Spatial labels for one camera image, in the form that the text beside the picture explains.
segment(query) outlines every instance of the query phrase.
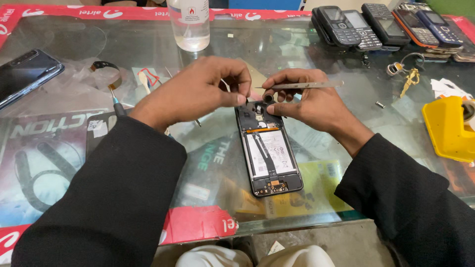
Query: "blue smartphone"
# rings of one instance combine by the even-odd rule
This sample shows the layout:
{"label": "blue smartphone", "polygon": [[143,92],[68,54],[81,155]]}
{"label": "blue smartphone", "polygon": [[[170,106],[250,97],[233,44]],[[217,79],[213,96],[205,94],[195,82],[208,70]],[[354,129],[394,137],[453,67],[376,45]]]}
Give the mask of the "blue smartphone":
{"label": "blue smartphone", "polygon": [[34,49],[0,66],[0,110],[45,84],[64,70],[64,65]]}

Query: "gold key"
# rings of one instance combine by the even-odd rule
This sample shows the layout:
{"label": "gold key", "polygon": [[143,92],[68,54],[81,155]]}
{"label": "gold key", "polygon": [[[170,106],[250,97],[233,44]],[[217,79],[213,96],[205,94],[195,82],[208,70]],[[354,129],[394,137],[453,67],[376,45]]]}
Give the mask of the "gold key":
{"label": "gold key", "polygon": [[409,71],[409,75],[406,76],[406,84],[404,85],[404,89],[402,90],[401,93],[401,98],[405,95],[406,91],[409,89],[409,86],[411,85],[416,85],[419,83],[419,70],[416,68],[413,68]]}

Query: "glass tabletop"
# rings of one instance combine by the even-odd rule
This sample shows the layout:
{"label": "glass tabletop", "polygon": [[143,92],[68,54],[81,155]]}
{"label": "glass tabletop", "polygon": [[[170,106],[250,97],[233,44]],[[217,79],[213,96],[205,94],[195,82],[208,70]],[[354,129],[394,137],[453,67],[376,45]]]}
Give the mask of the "glass tabletop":
{"label": "glass tabletop", "polygon": [[[135,78],[137,69],[148,68],[161,77],[161,81],[166,81],[167,69],[174,75],[199,56],[210,55],[245,61],[251,71],[253,87],[285,68],[318,68],[332,80],[343,80],[344,86],[337,91],[356,117],[419,163],[449,179],[450,190],[475,207],[474,168],[435,154],[421,113],[423,105],[435,99],[431,79],[449,79],[475,94],[471,86],[474,81],[471,65],[425,63],[419,84],[411,86],[400,98],[405,79],[400,75],[389,76],[386,67],[410,51],[370,52],[364,64],[361,53],[329,51],[309,17],[244,21],[222,16],[210,22],[210,29],[209,46],[204,51],[191,53],[176,45],[169,21],[83,20],[68,16],[20,20],[0,50],[0,64],[39,48],[63,62],[66,70],[0,112],[3,140],[0,178],[13,177],[2,187],[0,211],[18,206],[24,209],[23,215],[12,215],[12,219],[0,222],[0,226],[22,224],[41,215],[40,211],[22,204],[25,196],[17,183],[19,175],[15,165],[18,163],[14,162],[14,155],[17,150],[34,147],[31,142],[55,137],[49,136],[52,131],[48,127],[43,131],[40,126],[32,127],[28,131],[26,125],[42,120],[55,125],[65,117],[58,127],[68,129],[79,124],[77,119],[81,121],[81,114],[90,116],[113,111],[105,85],[114,73],[104,69],[91,74],[87,68],[92,62],[108,61],[121,69],[123,84],[114,92],[122,103],[134,106],[145,96]],[[386,107],[379,107],[375,104],[377,101]],[[364,219],[333,195],[352,159],[329,134],[294,119],[284,119],[304,189],[257,199],[251,195],[234,110],[220,108],[200,122],[202,127],[194,122],[170,127],[172,136],[188,152],[171,208],[218,205],[235,218],[239,225],[236,235]],[[61,150],[76,170],[85,160],[84,131],[52,145]],[[39,153],[32,153],[30,164],[34,159],[40,162],[41,157]],[[31,168],[35,169],[33,173],[44,167]],[[52,204],[64,194],[68,181],[45,177],[37,184],[35,193],[43,202]]]}

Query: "phone keypad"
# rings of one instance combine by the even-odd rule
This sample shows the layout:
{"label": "phone keypad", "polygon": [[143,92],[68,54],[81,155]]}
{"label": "phone keypad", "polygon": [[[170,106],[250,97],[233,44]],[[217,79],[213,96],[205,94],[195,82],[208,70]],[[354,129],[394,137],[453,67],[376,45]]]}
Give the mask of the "phone keypad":
{"label": "phone keypad", "polygon": [[358,32],[355,29],[341,29],[334,30],[336,37],[343,44],[355,44],[360,43],[361,38]]}
{"label": "phone keypad", "polygon": [[375,17],[393,17],[385,4],[365,4]]}
{"label": "phone keypad", "polygon": [[455,34],[454,32],[450,31],[447,27],[434,27],[435,30],[439,33],[439,36],[442,37],[443,40],[447,42],[456,42],[462,44],[463,41]]}
{"label": "phone keypad", "polygon": [[358,45],[358,48],[367,50],[382,47],[380,40],[372,30],[360,30],[358,33],[361,37],[361,43]]}
{"label": "phone keypad", "polygon": [[432,46],[438,46],[439,41],[437,38],[434,37],[432,32],[428,29],[422,29],[422,28],[412,28],[414,33],[416,34],[417,39],[425,44],[425,45],[432,45]]}

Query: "bottle label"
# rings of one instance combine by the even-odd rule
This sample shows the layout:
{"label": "bottle label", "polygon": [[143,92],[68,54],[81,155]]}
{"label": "bottle label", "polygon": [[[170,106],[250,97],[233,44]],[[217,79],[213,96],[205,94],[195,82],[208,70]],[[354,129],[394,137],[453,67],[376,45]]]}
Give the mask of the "bottle label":
{"label": "bottle label", "polygon": [[185,24],[203,23],[209,18],[208,0],[180,0],[181,22]]}

